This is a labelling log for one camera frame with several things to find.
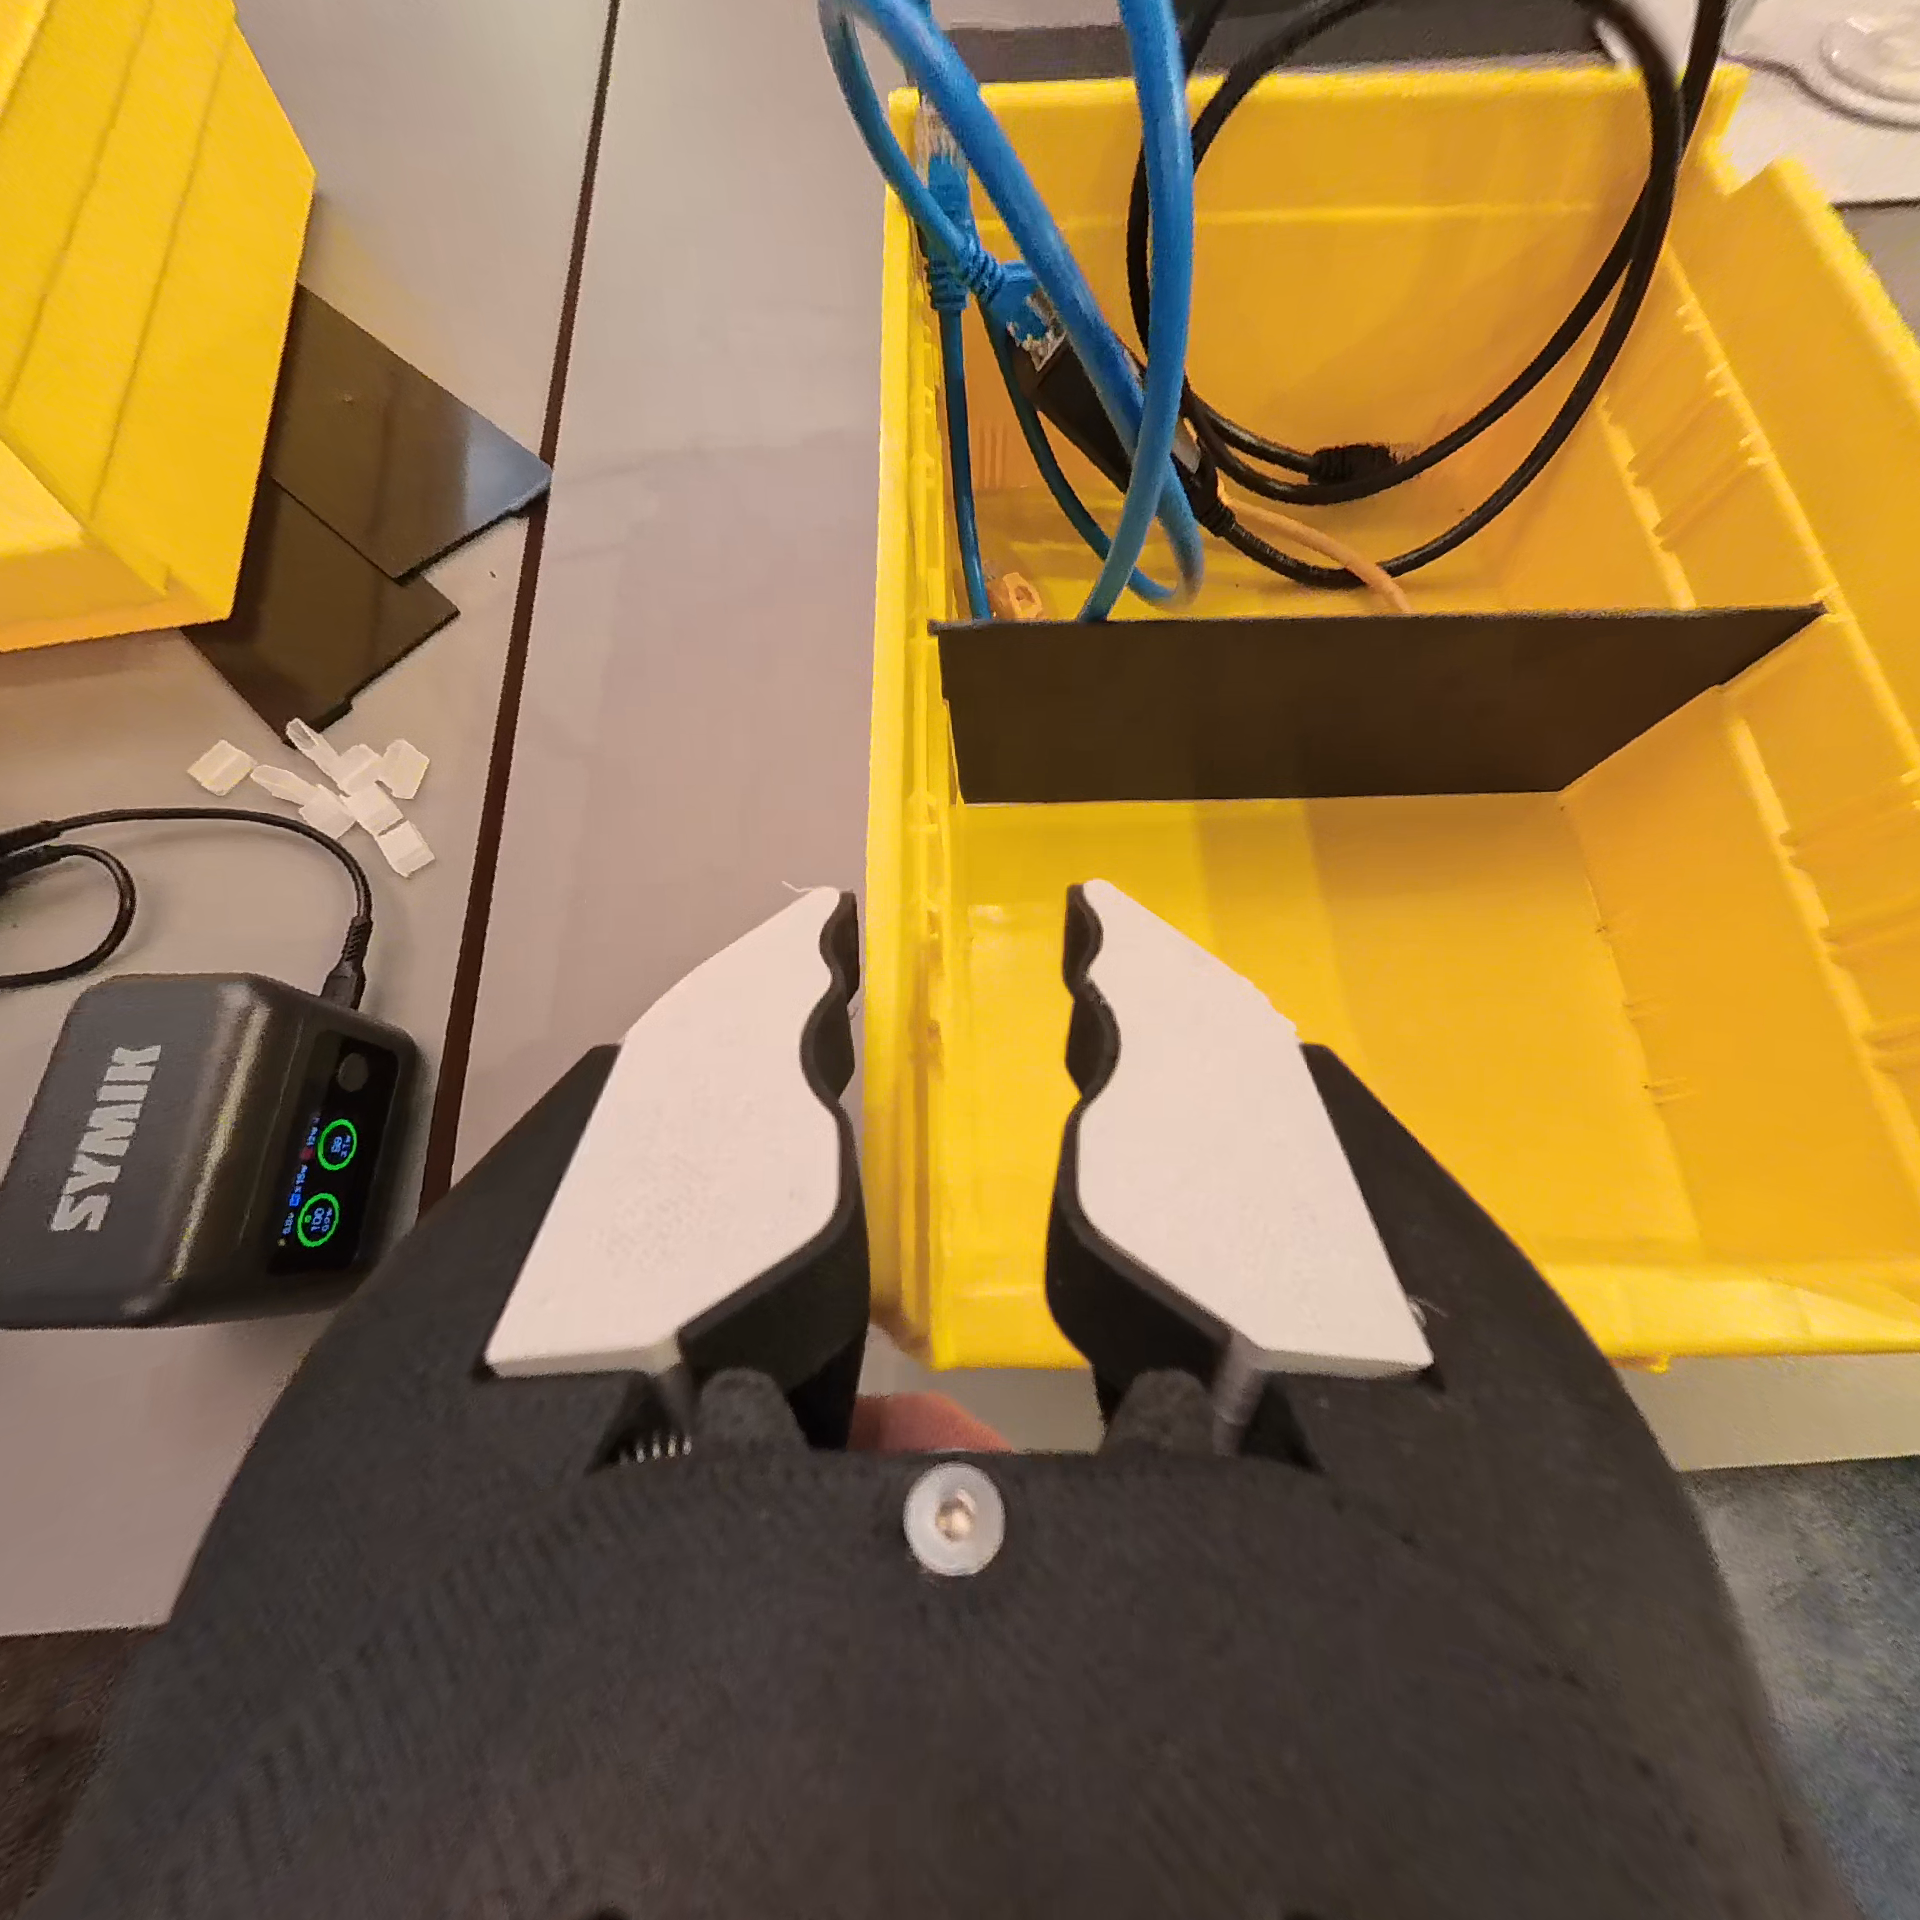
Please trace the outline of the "black bin divider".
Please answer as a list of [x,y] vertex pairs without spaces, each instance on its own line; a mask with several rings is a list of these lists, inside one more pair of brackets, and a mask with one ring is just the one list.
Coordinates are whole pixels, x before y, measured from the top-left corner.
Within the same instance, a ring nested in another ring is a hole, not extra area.
[[932,627],[969,803],[1554,796],[1810,607]]

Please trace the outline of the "black plastic sheet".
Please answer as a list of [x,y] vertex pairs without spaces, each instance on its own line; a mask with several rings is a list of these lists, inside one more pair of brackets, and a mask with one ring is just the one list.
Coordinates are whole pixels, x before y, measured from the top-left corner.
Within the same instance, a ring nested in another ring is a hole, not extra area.
[[456,623],[424,574],[390,578],[276,479],[256,493],[233,610],[185,624],[206,667],[273,731],[327,730],[390,667]]
[[263,477],[392,582],[551,489],[551,466],[299,287]]

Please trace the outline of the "white board stand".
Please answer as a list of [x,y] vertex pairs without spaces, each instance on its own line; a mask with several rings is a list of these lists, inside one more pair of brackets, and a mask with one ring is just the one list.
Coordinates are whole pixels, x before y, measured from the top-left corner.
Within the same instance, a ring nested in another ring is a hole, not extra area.
[[1916,4],[1752,4],[1728,54],[1737,165],[1792,156],[1833,203],[1916,201]]

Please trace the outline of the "black power bank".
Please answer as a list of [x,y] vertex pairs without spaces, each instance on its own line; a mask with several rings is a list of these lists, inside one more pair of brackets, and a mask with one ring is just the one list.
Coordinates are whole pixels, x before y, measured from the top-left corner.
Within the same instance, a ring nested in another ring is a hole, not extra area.
[[418,1042],[261,975],[68,1009],[3,1174],[3,1329],[213,1327],[371,1272]]

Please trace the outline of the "pile of clear plastic caps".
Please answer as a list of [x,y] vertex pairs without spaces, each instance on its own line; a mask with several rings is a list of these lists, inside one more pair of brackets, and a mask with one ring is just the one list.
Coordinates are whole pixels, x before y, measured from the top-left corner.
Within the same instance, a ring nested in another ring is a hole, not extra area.
[[418,800],[429,774],[429,758],[414,742],[392,737],[383,747],[350,742],[339,747],[299,717],[284,725],[284,742],[301,765],[281,765],[229,737],[217,737],[185,765],[185,780],[212,799],[237,799],[256,787],[332,842],[345,842],[357,828],[396,875],[418,875],[438,861],[409,817],[409,803]]

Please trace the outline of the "person's left hand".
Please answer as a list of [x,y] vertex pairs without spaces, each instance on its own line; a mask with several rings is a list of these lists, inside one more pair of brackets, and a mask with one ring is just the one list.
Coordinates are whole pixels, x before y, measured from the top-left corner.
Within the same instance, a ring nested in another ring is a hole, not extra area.
[[1001,1434],[932,1392],[862,1394],[848,1425],[853,1453],[948,1455],[1012,1453]]

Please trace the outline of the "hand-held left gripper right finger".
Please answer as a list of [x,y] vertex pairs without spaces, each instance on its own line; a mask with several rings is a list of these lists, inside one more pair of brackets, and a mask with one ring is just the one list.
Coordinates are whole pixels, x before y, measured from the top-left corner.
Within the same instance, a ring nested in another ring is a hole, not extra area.
[[1066,1117],[1043,1244],[1054,1323],[1113,1409],[1184,1375],[1210,1453],[1278,1378],[1434,1368],[1297,1026],[1110,881],[1066,897]]

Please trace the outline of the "yellow divided plastic bin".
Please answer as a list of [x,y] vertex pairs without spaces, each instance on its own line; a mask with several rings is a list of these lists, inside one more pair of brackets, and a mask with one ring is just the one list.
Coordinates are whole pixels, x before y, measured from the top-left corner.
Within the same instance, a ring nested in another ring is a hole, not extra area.
[[[1339,1051],[1609,1356],[1916,1349],[1916,338],[1715,76],[1645,313],[1418,614],[1816,616],[1554,796],[969,803],[938,323],[881,266],[866,826],[878,1310],[948,1368],[1071,1365],[1043,1305],[1066,896],[1113,881]],[[982,541],[1093,582],[966,325]]]

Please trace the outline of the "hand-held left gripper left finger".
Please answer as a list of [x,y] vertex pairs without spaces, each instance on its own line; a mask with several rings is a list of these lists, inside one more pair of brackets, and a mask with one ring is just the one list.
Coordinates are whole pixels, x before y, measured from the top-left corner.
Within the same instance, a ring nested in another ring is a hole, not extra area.
[[853,1116],[857,901],[801,889],[619,1040],[485,1349],[495,1378],[641,1375],[672,1421],[728,1371],[844,1443],[872,1327]]

